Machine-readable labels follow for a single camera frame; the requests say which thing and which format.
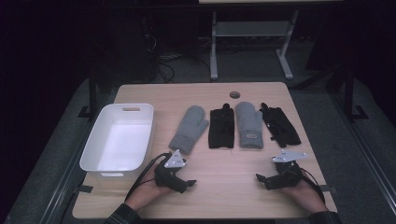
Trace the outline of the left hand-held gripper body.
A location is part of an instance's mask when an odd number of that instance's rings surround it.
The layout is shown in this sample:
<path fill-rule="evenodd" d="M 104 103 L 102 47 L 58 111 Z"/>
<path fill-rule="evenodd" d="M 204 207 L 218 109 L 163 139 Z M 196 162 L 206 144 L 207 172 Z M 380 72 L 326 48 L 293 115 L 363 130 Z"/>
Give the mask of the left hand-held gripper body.
<path fill-rule="evenodd" d="M 186 165 L 186 161 L 182 158 L 180 151 L 165 154 L 165 158 L 157 165 L 154 170 L 155 183 L 158 187 L 167 187 L 174 191 L 179 188 L 187 187 L 186 182 L 177 177 L 177 172 Z"/>

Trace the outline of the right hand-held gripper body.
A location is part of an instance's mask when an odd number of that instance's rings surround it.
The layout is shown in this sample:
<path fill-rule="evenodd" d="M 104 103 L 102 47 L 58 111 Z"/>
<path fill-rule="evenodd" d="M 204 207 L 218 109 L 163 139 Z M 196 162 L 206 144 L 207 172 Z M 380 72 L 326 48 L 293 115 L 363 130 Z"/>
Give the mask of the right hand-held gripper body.
<path fill-rule="evenodd" d="M 302 179 L 302 171 L 297 160 L 303 159 L 306 154 L 282 149 L 281 152 L 272 158 L 275 164 L 277 175 L 267 177 L 266 183 L 272 183 L 275 189 L 295 187 Z"/>

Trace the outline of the black glove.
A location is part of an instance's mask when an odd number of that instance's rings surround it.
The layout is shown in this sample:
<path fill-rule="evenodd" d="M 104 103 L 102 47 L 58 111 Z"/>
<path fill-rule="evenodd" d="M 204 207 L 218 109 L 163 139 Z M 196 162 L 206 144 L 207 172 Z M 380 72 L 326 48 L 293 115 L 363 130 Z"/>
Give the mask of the black glove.
<path fill-rule="evenodd" d="M 301 139 L 294 126 L 280 107 L 269 107 L 267 104 L 261 103 L 260 111 L 262 119 L 272 135 L 272 141 L 276 141 L 282 148 L 301 144 Z"/>
<path fill-rule="evenodd" d="M 229 104 L 210 111 L 208 144 L 210 148 L 233 148 L 234 112 Z"/>

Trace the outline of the grey mitten with label patch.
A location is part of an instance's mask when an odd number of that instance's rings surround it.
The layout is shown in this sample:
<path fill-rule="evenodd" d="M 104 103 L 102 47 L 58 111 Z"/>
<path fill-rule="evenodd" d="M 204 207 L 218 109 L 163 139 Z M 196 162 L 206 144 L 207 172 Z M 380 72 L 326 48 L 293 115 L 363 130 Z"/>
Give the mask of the grey mitten with label patch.
<path fill-rule="evenodd" d="M 263 149 L 262 112 L 249 102 L 237 104 L 235 112 L 240 147 Z"/>

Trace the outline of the white plastic bin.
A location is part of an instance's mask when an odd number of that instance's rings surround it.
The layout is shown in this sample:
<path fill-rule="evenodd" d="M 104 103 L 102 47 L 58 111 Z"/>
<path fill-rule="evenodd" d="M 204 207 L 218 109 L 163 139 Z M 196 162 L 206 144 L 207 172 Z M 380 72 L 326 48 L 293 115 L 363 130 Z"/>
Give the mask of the white plastic bin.
<path fill-rule="evenodd" d="M 154 109 L 150 104 L 110 104 L 99 113 L 80 158 L 98 180 L 136 179 L 149 163 Z"/>

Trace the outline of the person's left hand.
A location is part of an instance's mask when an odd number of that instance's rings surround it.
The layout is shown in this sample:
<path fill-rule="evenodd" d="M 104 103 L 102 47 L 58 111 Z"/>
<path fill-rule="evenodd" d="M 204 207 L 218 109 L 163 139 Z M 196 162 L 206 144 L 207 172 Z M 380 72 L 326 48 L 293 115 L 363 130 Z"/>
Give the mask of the person's left hand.
<path fill-rule="evenodd" d="M 169 188 L 158 187 L 155 183 L 154 170 L 157 167 L 155 163 L 142 178 L 143 184 L 140 184 L 125 201 L 130 208 L 138 211 L 150 203 L 154 202 L 161 196 L 171 192 Z"/>

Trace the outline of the grey metal stand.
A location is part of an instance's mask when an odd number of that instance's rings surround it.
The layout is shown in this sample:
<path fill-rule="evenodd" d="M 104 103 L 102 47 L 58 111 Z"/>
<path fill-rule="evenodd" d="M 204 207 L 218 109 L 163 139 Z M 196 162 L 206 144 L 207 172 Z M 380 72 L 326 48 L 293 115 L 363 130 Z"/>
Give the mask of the grey metal stand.
<path fill-rule="evenodd" d="M 294 31 L 299 10 L 293 10 L 288 21 L 219 21 L 217 12 L 212 12 L 211 50 L 209 57 L 210 79 L 217 80 L 217 38 L 218 37 L 283 37 L 283 45 L 276 50 L 276 56 L 287 80 L 294 79 L 286 59 L 287 49 Z"/>

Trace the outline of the aluminium floor rail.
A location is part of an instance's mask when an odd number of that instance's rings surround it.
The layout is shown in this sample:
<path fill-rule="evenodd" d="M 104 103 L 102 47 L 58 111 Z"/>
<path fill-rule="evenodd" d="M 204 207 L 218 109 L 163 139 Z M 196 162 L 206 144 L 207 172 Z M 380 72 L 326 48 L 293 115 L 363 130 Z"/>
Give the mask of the aluminium floor rail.
<path fill-rule="evenodd" d="M 331 94 L 330 97 L 342 120 L 344 121 L 349 131 L 351 132 L 354 140 L 358 144 L 364 162 L 367 164 L 368 169 L 370 170 L 371 176 L 374 178 L 375 183 L 381 190 L 381 193 L 385 198 L 386 202 L 388 203 L 390 210 L 392 211 L 394 216 L 396 216 L 396 188 L 391 185 L 388 176 L 385 174 L 379 162 L 375 158 L 372 149 L 370 148 L 367 141 L 364 139 L 356 123 L 356 120 L 358 119 L 365 119 L 365 117 L 363 116 L 363 110 L 361 110 L 358 115 L 349 116 L 344 109 L 344 103 L 342 102 L 342 100 L 336 94 Z"/>
<path fill-rule="evenodd" d="M 49 192 L 49 201 L 39 224 L 65 224 L 71 216 L 72 203 L 77 199 L 78 189 L 86 174 L 78 163 L 95 119 L 79 116 L 88 104 L 86 94 L 73 97 L 50 139 L 51 155 L 46 159 L 46 168 L 55 174 L 55 177 L 48 177 L 54 187 Z"/>

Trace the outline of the black frame post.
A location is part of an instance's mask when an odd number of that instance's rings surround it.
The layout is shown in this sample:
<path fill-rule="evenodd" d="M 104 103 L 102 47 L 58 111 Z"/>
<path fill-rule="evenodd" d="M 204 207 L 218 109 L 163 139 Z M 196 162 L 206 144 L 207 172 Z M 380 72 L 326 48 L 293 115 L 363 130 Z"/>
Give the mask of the black frame post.
<path fill-rule="evenodd" d="M 353 103 L 353 81 L 354 77 L 351 68 L 348 67 L 345 82 L 344 111 L 349 120 L 353 120 L 352 103 Z"/>
<path fill-rule="evenodd" d="M 89 118 L 92 119 L 96 113 L 96 83 L 93 69 L 91 70 L 89 75 L 89 98 Z"/>

